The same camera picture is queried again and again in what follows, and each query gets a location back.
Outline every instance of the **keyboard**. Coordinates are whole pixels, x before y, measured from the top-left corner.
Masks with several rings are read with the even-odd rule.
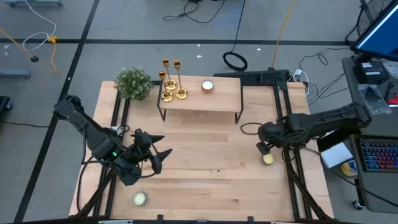
[[[368,172],[398,172],[398,141],[360,139],[360,153]]]
[[[233,72],[233,73],[216,73],[214,77],[228,77],[241,78],[243,83],[275,83],[286,82],[289,78],[289,71],[285,70],[270,70],[257,72]]]

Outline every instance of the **wooden tabletop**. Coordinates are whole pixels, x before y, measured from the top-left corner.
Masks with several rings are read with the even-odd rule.
[[[94,120],[102,126],[108,126],[111,121],[116,97],[113,86],[113,82],[103,82],[99,93]],[[288,88],[292,111],[308,113],[303,85],[288,83]],[[281,150],[271,149],[275,162],[265,166],[256,148],[258,136],[245,135],[239,129],[247,122],[275,122],[277,114],[272,87],[244,86],[244,113],[239,124],[231,122],[234,113],[183,110],[169,111],[167,120],[162,121],[156,106],[158,92],[159,86],[155,86],[144,101],[130,104],[127,124],[131,132],[141,128],[149,134],[164,135],[165,138],[156,143],[157,149],[173,148],[173,152],[164,161],[160,175],[141,179],[128,187],[118,179],[111,218],[155,220],[158,214],[163,214],[165,220],[244,221],[248,216],[253,216],[256,221],[294,220]],[[257,128],[250,126],[246,131],[255,133]],[[133,143],[129,135],[124,138],[126,146]],[[307,147],[317,150],[313,141]],[[300,153],[308,191],[325,213],[333,217],[319,157],[308,151]],[[148,162],[144,163],[143,169],[143,175],[152,173]],[[98,164],[87,167],[82,181],[82,205],[96,190],[100,171]],[[148,196],[142,207],[132,202],[138,191]],[[296,191],[301,202],[301,193]],[[300,212],[304,217],[301,203]],[[74,213],[75,197],[70,210],[71,215]]]
[[[178,82],[178,76],[171,75],[171,79]],[[204,93],[201,83],[211,80],[214,83],[211,93]],[[241,111],[241,81],[239,78],[196,77],[181,76],[182,87],[188,90],[188,97],[184,100],[174,98],[169,103],[160,101],[162,109],[197,110],[197,111]]]

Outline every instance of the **green plant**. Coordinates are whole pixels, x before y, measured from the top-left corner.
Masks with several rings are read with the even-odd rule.
[[[150,75],[141,67],[123,69],[115,76],[114,84],[121,97],[130,98],[131,101],[143,100],[154,87]]]

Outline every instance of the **monitor screen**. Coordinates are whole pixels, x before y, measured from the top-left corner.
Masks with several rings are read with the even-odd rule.
[[[398,4],[392,2],[357,40],[354,51],[398,61]]]

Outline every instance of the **gold candlestick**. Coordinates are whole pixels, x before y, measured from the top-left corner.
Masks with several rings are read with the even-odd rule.
[[[171,91],[167,91],[166,89],[166,82],[164,81],[166,78],[166,73],[164,71],[159,71],[159,78],[162,80],[162,83],[164,85],[165,91],[163,91],[160,95],[160,98],[162,99],[163,102],[171,102],[174,99],[174,94]]]
[[[167,76],[169,77],[169,80],[165,82],[165,89],[168,91],[175,90],[177,88],[177,82],[170,78],[170,73],[169,73],[170,60],[168,58],[163,58],[162,63],[163,66],[166,68]]]
[[[184,100],[188,97],[188,90],[186,88],[182,88],[181,84],[181,78],[180,78],[181,61],[176,59],[174,60],[173,64],[174,68],[177,70],[178,81],[180,82],[180,88],[177,90],[177,94],[175,95],[175,97],[177,97],[177,99],[179,100]]]

